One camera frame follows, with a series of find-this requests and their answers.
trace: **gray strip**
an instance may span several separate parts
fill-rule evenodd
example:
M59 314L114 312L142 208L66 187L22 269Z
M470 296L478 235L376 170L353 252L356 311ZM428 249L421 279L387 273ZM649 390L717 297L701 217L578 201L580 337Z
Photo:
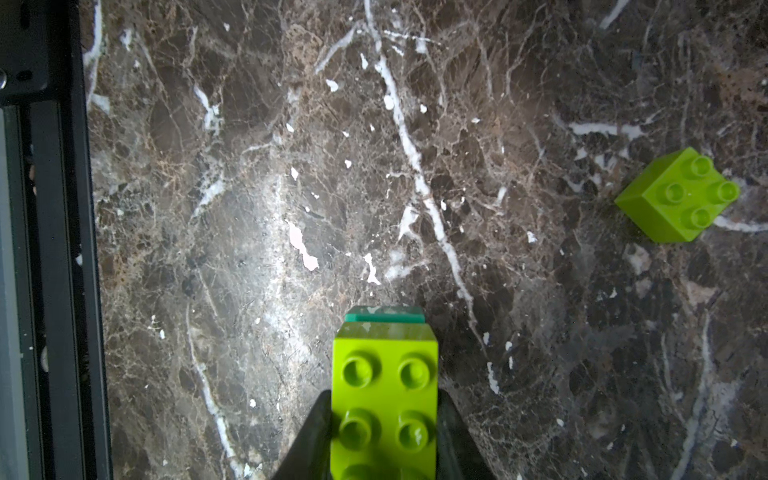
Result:
M0 478L29 478L11 234L5 114L0 113Z

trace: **lime green duplo brick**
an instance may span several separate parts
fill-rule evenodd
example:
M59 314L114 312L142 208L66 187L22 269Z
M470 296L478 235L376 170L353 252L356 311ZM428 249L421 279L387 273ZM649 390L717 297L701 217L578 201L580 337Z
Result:
M690 242L739 193L710 158L686 148L651 162L616 204L654 242Z
M420 306L354 306L344 316L346 322L424 323Z
M344 322L333 340L334 480L434 480L437 365L426 323Z

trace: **black metal frame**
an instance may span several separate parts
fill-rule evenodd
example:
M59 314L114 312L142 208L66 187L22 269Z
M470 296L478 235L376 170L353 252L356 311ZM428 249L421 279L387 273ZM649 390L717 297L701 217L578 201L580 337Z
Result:
M16 441L28 459L20 475L111 478L79 10L0 3L0 202L10 210L16 298L7 300L17 312L5 320L18 322L26 438Z

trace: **white speck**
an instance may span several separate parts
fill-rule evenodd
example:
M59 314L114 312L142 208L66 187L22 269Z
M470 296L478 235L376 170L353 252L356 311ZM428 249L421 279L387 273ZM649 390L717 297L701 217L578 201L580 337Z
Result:
M212 131L214 135L218 137L223 121L219 116L219 105L211 107L208 101L208 95L206 95L197 85L195 85L192 90L197 96L197 100L200 101L200 104L203 105L203 108L205 109L205 115L203 116L203 130Z
M580 181L579 183L575 183L571 178L568 177L568 175L563 176L563 180L565 180L565 183L568 184L568 186L571 188L571 190L574 191L575 194L580 194L582 187L584 186L584 181Z
M411 225L419 218L419 212L411 205L406 205L406 209L402 212L400 217L400 228L397 235L397 240L400 240L403 235L410 238L415 238L415 234L411 230Z
M109 101L109 97L105 97L104 95L99 94L92 94L91 95L91 101L101 109L105 114L109 115L112 108L111 103Z
M317 257L311 256L309 252L306 251L306 245L304 245L303 235L301 234L299 227L290 222L286 223L288 223L288 238L290 239L290 244L301 253L301 257L304 260L304 266L311 272L319 266Z
M636 243L628 244L624 248L623 258L632 266L632 270L634 270L634 274L637 276L640 276L650 268L650 254Z
M603 21L600 22L600 28L606 30L609 26L611 26L611 23L613 23L614 20L618 18L619 14L622 10L624 10L624 7L626 7L628 3L629 0L618 0L614 6L614 9L611 10L611 13L606 15L606 17L603 18Z
M366 253L366 255L362 258L363 260L368 263L369 273L368 273L368 283L375 283L376 285L381 285L382 283L379 282L379 280L376 278L376 267L373 266L373 257L371 257L370 253Z
M126 50L131 51L131 42L134 40L134 31L130 28L123 30L123 34L120 35L120 42Z
M328 65L328 62L331 61L331 58L334 56L336 52L338 52L342 48L347 48L349 44L352 43L352 39L355 38L355 33L362 33L362 31L357 29L357 26L358 26L357 23L352 25L352 28L349 29L346 35L341 37L341 39L338 42L331 45L331 48L328 49L328 53L326 54L326 56L315 67L315 75L323 71L323 69L326 67L326 65Z
M416 53L427 55L427 39L419 37L416 39Z
M200 199L200 203L197 204L194 212L192 212L192 217L196 218L200 215L203 212L203 208L214 201L214 198L218 197L222 192L224 192L224 179L220 178L205 189L203 198Z
M502 205L502 200L504 200L504 196L507 194L507 187L501 187L498 189L498 194L496 195L496 201L493 203L494 207L500 207Z
M605 155L597 155L594 158L594 162L602 171L611 172L616 166L616 157L611 155L608 161L605 161Z
M637 125L621 125L621 129L616 125L599 123L572 123L568 126L576 135L603 134L616 136L619 135L619 133L622 133L629 138L629 141L645 135Z
M741 223L729 220L722 215L715 217L713 225L716 225L725 230L732 230L734 232L744 233L758 233L768 231L768 223Z
M335 81L330 80L328 78L326 78L326 85L328 85L328 88L331 89L331 93L339 90L339 84L337 84Z
M493 362L485 364L488 367L488 385L491 387L491 391L498 395L500 390L498 389L498 382L493 378Z

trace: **marble surface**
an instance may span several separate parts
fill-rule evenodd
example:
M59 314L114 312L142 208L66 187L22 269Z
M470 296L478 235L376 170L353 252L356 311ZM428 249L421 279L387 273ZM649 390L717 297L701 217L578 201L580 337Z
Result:
M268 478L415 304L499 478L766 478L768 2L81 4L115 478ZM692 146L694 242L613 199Z

